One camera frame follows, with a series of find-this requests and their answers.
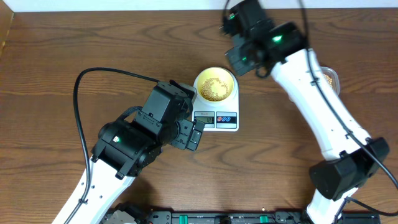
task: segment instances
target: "yellow bowl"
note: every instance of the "yellow bowl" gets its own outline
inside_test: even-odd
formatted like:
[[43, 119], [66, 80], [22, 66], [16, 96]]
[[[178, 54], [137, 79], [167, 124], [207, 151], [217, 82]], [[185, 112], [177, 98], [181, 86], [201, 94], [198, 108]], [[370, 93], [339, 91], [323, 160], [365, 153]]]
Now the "yellow bowl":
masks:
[[[226, 92], [226, 88], [222, 87], [221, 84], [218, 82], [214, 82], [214, 84], [210, 86], [211, 91], [214, 94], [217, 93], [218, 96], [226, 95], [225, 99], [220, 101], [211, 101], [206, 99], [202, 95], [202, 89], [205, 86], [205, 82], [211, 78], [218, 78], [222, 82], [222, 84], [226, 84], [226, 86], [228, 87], [228, 92]], [[224, 100], [227, 100], [231, 96], [234, 90], [234, 79], [232, 77], [232, 74], [223, 68], [217, 68], [217, 67], [207, 68], [199, 74], [199, 76], [195, 80], [195, 86], [196, 86], [195, 88], [198, 91], [198, 94], [203, 98], [203, 100], [212, 103], [222, 102]]]

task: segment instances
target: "clear plastic container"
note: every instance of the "clear plastic container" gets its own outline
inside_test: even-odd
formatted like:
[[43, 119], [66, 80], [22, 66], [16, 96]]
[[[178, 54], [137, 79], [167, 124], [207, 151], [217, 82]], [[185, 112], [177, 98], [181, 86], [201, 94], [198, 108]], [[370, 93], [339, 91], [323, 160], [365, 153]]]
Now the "clear plastic container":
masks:
[[332, 80], [331, 88], [335, 91], [337, 95], [340, 94], [340, 82], [338, 81], [337, 73], [328, 67], [321, 67], [322, 73], [329, 76]]

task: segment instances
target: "digital kitchen scale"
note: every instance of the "digital kitchen scale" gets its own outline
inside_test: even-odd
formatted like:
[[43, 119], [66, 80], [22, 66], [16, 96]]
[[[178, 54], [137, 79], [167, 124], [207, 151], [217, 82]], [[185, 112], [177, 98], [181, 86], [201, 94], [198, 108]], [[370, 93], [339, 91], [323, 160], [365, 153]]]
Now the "digital kitchen scale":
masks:
[[[206, 81], [214, 80], [214, 78], [221, 81], [223, 87], [228, 86], [229, 95], [224, 100], [210, 101], [202, 95], [202, 89], [209, 88]], [[197, 119], [204, 122], [205, 131], [237, 131], [239, 129], [239, 87], [230, 71], [218, 67], [207, 68], [199, 74], [193, 87], [197, 89], [198, 94], [193, 104], [192, 121]], [[216, 87], [213, 84], [210, 88], [218, 91]]]

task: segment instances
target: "white wall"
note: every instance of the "white wall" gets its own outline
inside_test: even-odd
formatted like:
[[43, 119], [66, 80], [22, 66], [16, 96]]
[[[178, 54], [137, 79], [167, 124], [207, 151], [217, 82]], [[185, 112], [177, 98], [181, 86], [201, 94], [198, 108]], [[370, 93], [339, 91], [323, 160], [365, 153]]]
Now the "white wall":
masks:
[[[231, 0], [230, 6], [241, 0]], [[14, 12], [222, 9], [225, 0], [4, 0]], [[296, 8], [297, 0], [260, 0], [269, 9]], [[398, 0], [304, 0], [307, 8], [398, 7]]]

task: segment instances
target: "brown wood surface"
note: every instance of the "brown wood surface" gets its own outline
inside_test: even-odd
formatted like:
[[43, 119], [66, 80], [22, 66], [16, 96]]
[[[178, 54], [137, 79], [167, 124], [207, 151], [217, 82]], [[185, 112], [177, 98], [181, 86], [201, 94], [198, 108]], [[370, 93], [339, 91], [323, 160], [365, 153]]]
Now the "brown wood surface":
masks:
[[[398, 175], [398, 9], [308, 10], [318, 59], [335, 69], [341, 99], [372, 136], [391, 147]], [[269, 10], [302, 25], [298, 10]], [[0, 62], [0, 223], [49, 223], [84, 169], [72, 107], [77, 75], [114, 67], [192, 84], [204, 68], [229, 68], [232, 47], [220, 11], [18, 13]], [[304, 208], [314, 187], [308, 168], [322, 160], [297, 108], [272, 79], [238, 79], [240, 130], [205, 133], [192, 153], [166, 147], [117, 202], [174, 210]], [[88, 147], [124, 109], [143, 105], [154, 84], [95, 72], [80, 87]], [[355, 195], [397, 210], [398, 194], [379, 171]], [[349, 205], [347, 210], [362, 210]], [[383, 218], [397, 223], [398, 218]]]
[[13, 16], [14, 12], [6, 5], [6, 3], [4, 3], [3, 0], [0, 0], [0, 57], [2, 49], [6, 44]]

